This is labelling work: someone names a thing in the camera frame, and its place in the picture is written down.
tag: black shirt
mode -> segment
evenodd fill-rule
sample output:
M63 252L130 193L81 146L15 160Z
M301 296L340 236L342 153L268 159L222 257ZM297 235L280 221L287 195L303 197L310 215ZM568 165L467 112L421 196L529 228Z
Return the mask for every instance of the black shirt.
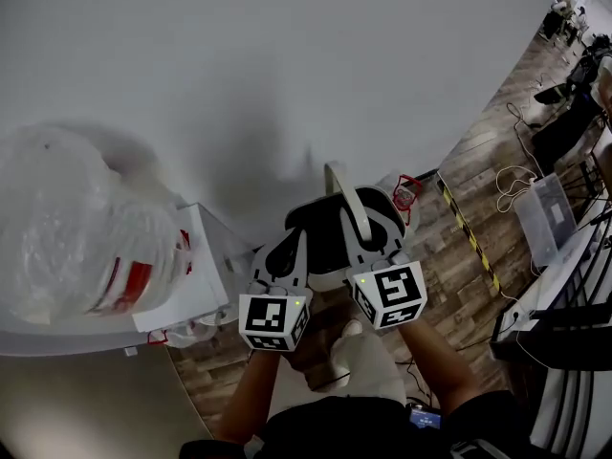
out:
M324 398L272 417L256 459L320 457L529 457L529 431L514 397L496 391L453 411L440 430L417 428L409 411L384 398ZM236 445L201 441L181 458L244 458Z

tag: white container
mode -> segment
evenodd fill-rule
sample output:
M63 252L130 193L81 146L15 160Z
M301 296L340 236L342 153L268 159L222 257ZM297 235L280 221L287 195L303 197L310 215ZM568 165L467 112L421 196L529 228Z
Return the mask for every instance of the white container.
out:
M550 265L576 229L574 214L557 174L535 182L514 201L514 210L534 263L538 267Z
M253 247L199 204L180 209L179 223L189 233L192 270L164 304L133 315L139 332L238 318L238 295L251 282Z

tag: red object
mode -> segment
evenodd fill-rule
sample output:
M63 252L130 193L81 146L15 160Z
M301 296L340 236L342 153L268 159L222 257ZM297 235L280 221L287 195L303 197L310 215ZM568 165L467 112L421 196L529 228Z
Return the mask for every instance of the red object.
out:
M136 301L138 301L149 283L152 270L152 265L132 262L125 290L121 297L113 304L114 312L123 313L136 304Z
M191 243L189 243L189 233L186 232L184 229L181 229L181 235L183 236L183 239L185 240L187 247L191 250ZM189 262L189 265L187 265L186 273L191 273L191 262Z
M148 343L149 345L162 345L164 343L166 343L168 341L168 337L165 334L166 330L162 330L162 334L164 335L164 339L163 340L152 340L151 339L151 334L153 332L149 332L148 335L146 336L146 343Z
M409 186L403 185L402 181L404 181L404 183L409 183ZM408 188L410 186L415 186L416 192L409 190ZM410 207L414 204L414 201L419 197L422 191L423 184L408 175L400 175L398 184L393 189L393 204L399 211L407 211L408 213L407 226L410 225Z

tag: yellow and black tape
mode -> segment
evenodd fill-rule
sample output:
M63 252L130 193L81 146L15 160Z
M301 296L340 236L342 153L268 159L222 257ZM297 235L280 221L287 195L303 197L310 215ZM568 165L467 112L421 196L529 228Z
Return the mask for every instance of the yellow and black tape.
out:
M501 293L501 285L499 284L499 279L497 278L497 275L495 275L495 272L493 271L493 269L491 267L491 264L489 263L489 259L487 258L485 253L482 251L482 248L480 248L480 245L478 245L478 242L476 241L476 237L474 236L473 231L470 229L470 226L468 225L468 222L466 221L466 218L461 213L461 210L459 209L459 206L457 206L456 201L452 198L452 194L450 193L450 190L448 189L448 187L445 184L444 180L442 180L442 177L440 177L440 176L438 176L438 179L439 179L438 180L438 187L442 191L442 195L444 196L445 200L447 201L448 207L450 208L452 213L455 215L455 219L457 221L457 226L468 237L468 240L470 241L471 247L478 254L478 257L480 258L480 261L482 262L482 265L485 268L485 271L487 271L487 273L489 274L489 277L491 278L491 280L493 282L493 286L495 286L495 289L499 293Z

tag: white cable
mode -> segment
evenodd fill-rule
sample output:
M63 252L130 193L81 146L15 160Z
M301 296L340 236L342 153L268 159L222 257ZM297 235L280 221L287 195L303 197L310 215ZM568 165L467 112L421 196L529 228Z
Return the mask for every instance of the white cable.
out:
M511 295L505 295L503 291L500 291L499 293L501 294L502 297L505 297L506 299L511 299L512 301L516 301L518 303L518 307L525 315L528 315L530 313L530 312L528 313L525 310L525 308L523 308L523 305L520 303L518 299L516 299L516 297L512 297Z
M543 82L543 76L544 74L540 75L540 80L542 80ZM535 80L535 82L541 87L542 83L540 83L539 81ZM530 82L530 88L533 88L534 90L539 90L538 87L535 87L534 85L532 85L532 82ZM527 127L529 127L529 124L527 124L527 122L525 121L525 114L523 113L523 107L531 107L532 106L532 97L531 96L527 96L527 104L526 105L519 105L518 107L516 107L516 105L514 105L512 102L509 102L509 104L514 107L514 109L516 109L516 111L518 112L518 121L514 124L514 132L516 134L516 137L518 138L518 142L520 142L521 147L523 148L523 151L525 152L526 155L529 155L529 157L534 161L535 166L537 166L537 169L539 170L539 173L541 174L542 177L545 177L544 172L542 171L542 169L539 166L539 163L536 160L536 157L534 155L532 155L532 152L529 151L527 149L527 146L525 146L525 143L523 142L522 138L520 137L520 134L518 133L518 129L516 129L516 127L522 122L523 124L525 124Z
M517 137L517 138L518 138L518 140L520 141L520 145L523 147L523 151L524 151L525 153L527 153L527 154L528 154L528 155L529 155L529 156L532 158L532 160L534 161L535 166L537 166L537 169L539 170L540 175L541 175L542 177L546 177L546 175L544 175L544 172L543 172L543 171L542 171L542 169L540 168L539 163L538 163L538 162L537 162L537 160L536 160L536 157L535 157L534 155L532 155L531 151L529 151L529 150L527 149L527 147L525 146L525 143L524 143L524 142L523 142L523 140L521 140L521 138L520 138L520 134L518 134L518 130L516 129L516 127L517 127L517 126L518 126L518 125L519 125L521 122L522 122L523 124L527 124L527 122L525 122L525 120L521 119L519 122L517 122L517 123L514 125L514 132L516 133L516 137Z
M536 358L535 358L535 357L534 357L532 354L530 354L529 352L527 352L527 349L521 345L520 341L518 341L518 334L519 334L519 333L520 333L520 332L516 332L516 343L518 343L518 346L519 346L520 348L522 348L522 349L523 349L523 352L525 352L525 354L527 354L529 357L531 357L531 358L532 358L534 361L536 361L538 364L543 365L543 366L544 366L544 367L546 367L547 369L550 369L550 370L555 370L555 369L553 369L553 367L549 367L549 366L548 366L548 365L546 365L544 362L540 361L539 359L536 359Z
M520 168L521 170L525 170L526 172L529 172L533 175L533 177L529 180L529 182L526 182L524 180L521 179L515 179L512 184L510 185L510 188L508 190L502 190L499 186L499 174L505 170L509 170L511 168ZM501 170L499 170L497 172L497 175L495 175L495 185L497 186L497 190L499 191L499 193L501 194L498 198L497 198L497 210L499 212L508 212L511 207L513 206L513 202L514 199L516 199L520 194L523 194L525 192L527 192L529 190L529 187L531 187L532 182L534 182L535 180L537 180L537 175L534 174L534 172L532 170L530 170L529 168L525 168L524 166L521 166L519 164L512 164L510 166L505 166L503 167ZM521 184L524 184L527 187L523 187L520 190L518 190L517 192L513 192L513 188L514 188L514 184L516 184L517 182L520 182ZM499 207L499 202L504 198L504 197L510 197L510 203L508 204L508 207L505 209L502 209Z
M533 258L530 259L529 268L531 269L532 274L535 275L536 277L540 277L542 275L542 272L539 271L539 268L534 265L534 259Z

